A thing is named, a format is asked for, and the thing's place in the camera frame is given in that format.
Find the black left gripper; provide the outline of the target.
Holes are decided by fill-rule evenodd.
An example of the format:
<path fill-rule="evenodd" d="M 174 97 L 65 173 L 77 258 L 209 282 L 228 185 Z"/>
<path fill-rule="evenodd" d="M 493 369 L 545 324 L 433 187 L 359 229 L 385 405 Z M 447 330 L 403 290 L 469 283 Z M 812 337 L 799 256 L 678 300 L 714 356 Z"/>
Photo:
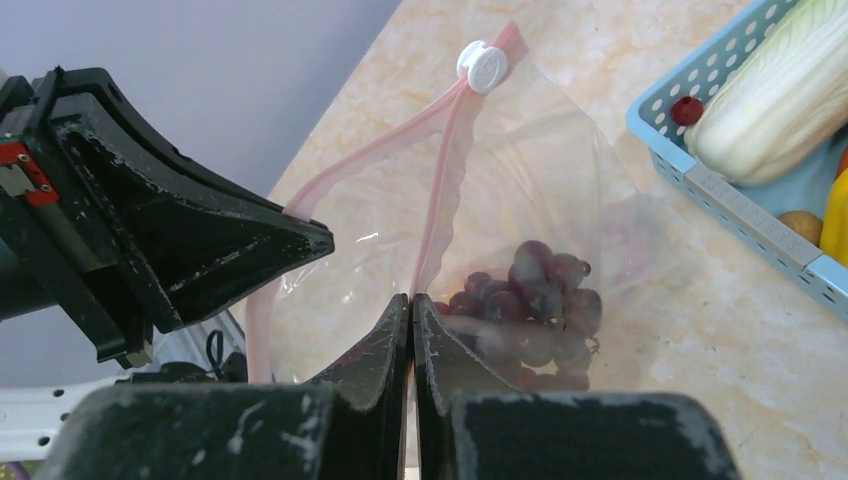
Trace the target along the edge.
<path fill-rule="evenodd" d="M 1 237 L 100 362 L 330 255 L 331 231 L 183 155 L 102 67 L 1 88 Z"/>

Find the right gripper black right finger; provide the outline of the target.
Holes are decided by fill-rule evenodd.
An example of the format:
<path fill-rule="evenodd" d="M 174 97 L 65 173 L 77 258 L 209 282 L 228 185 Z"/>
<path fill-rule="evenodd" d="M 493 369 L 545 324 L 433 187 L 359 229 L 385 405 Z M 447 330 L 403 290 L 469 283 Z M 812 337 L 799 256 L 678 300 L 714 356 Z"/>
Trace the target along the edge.
<path fill-rule="evenodd" d="M 411 303 L 424 479 L 737 479 L 709 412 L 664 392 L 514 389 Z"/>

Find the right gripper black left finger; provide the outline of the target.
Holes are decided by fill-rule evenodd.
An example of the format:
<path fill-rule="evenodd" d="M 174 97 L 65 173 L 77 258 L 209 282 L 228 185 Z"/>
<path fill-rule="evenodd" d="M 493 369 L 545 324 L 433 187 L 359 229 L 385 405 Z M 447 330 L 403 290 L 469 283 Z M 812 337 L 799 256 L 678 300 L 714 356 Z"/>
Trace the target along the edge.
<path fill-rule="evenodd" d="M 139 398 L 55 445 L 40 479 L 399 479 L 409 300 L 301 385 L 213 383 Z"/>

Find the dark red toy grapes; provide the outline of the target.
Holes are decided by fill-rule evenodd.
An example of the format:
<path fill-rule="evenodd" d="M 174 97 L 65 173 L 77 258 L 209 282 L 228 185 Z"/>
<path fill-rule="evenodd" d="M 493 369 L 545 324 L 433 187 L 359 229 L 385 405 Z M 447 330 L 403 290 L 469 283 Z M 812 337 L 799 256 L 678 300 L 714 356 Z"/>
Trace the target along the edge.
<path fill-rule="evenodd" d="M 600 350 L 600 293 L 585 286 L 591 264 L 527 240 L 503 278 L 470 273 L 435 302 L 445 327 L 495 374 L 524 390 L 586 391 Z"/>

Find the clear zip bag pink dots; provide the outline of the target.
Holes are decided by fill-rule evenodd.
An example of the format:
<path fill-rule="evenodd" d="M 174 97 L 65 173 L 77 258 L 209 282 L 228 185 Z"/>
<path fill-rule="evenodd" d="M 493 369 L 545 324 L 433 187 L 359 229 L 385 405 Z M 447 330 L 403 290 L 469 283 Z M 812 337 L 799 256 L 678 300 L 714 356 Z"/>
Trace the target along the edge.
<path fill-rule="evenodd" d="M 375 98 L 397 125 L 299 182 L 285 210 L 333 232 L 329 256 L 298 267 L 245 304 L 248 379 L 301 383 L 347 354 L 389 299 L 433 304 L 486 271 L 503 278 L 515 249 L 546 243 L 588 261 L 600 350 L 625 293 L 668 268 L 648 199 L 617 172 L 595 124 L 538 70 L 529 30 L 415 48 L 395 62 L 426 84 L 424 103 L 397 83 Z"/>

